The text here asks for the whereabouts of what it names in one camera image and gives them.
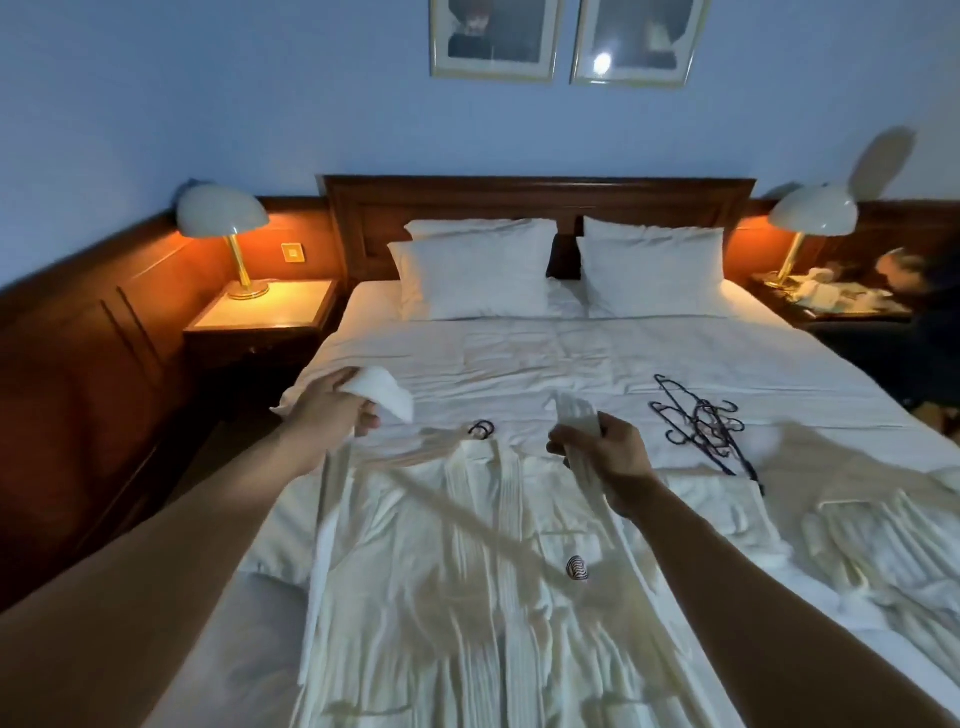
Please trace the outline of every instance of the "lamp shade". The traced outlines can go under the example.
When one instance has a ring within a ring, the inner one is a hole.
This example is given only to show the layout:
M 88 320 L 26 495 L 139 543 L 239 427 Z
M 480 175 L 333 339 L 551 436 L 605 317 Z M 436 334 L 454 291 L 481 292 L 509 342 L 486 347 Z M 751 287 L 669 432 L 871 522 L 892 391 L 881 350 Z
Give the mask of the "lamp shade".
M 239 235 L 269 222 L 253 195 L 220 184 L 190 187 L 177 202 L 177 227 L 186 237 Z
M 846 187 L 823 184 L 801 187 L 784 197 L 770 213 L 770 224 L 808 235 L 849 235 L 859 210 Z

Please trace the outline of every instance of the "table lamp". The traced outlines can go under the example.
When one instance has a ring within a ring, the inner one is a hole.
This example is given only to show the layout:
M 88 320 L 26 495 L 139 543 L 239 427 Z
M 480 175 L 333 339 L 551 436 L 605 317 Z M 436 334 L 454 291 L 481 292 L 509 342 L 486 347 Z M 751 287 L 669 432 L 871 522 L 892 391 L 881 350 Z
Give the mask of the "table lamp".
M 849 235 L 856 228 L 858 215 L 856 201 L 847 188 L 839 184 L 801 187 L 780 200 L 770 213 L 770 224 L 793 231 L 796 236 L 777 277 L 767 284 L 774 288 L 786 284 L 804 246 L 804 238 L 808 235 Z
M 250 280 L 237 235 L 262 228 L 269 222 L 267 210 L 253 195 L 220 184 L 190 187 L 177 202 L 177 227 L 181 234 L 227 240 L 240 277 L 227 286 L 227 295 L 239 301 L 259 298 L 270 286 L 263 280 Z

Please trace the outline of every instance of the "picture frame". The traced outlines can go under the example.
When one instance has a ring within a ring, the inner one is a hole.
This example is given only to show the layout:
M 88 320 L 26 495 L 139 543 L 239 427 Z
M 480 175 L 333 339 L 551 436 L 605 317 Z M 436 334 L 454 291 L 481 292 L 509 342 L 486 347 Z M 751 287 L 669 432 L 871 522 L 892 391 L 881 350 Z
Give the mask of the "picture frame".
M 563 0 L 430 0 L 430 74 L 550 83 Z
M 682 87 L 710 0 L 582 0 L 572 84 Z

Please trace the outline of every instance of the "blue wall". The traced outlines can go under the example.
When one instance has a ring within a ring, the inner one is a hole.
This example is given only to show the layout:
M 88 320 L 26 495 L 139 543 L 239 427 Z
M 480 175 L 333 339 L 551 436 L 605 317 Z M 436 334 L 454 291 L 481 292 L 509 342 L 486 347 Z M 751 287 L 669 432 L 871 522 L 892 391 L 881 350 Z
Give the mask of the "blue wall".
M 682 90 L 568 85 L 565 5 L 557 77 L 528 85 L 431 79 L 428 0 L 5 0 L 0 285 L 190 177 L 285 195 L 332 172 L 734 175 L 762 194 L 844 180 L 906 125 L 888 194 L 960 197 L 955 0 L 714 0 Z

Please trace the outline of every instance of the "wall socket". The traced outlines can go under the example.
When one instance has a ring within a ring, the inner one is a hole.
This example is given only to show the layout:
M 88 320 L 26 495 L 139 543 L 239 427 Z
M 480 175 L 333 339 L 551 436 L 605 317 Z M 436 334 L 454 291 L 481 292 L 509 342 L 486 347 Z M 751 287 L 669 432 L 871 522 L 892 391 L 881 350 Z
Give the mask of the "wall socket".
M 280 249 L 283 251 L 283 259 L 288 263 L 306 262 L 303 246 L 300 243 L 283 243 L 280 245 Z

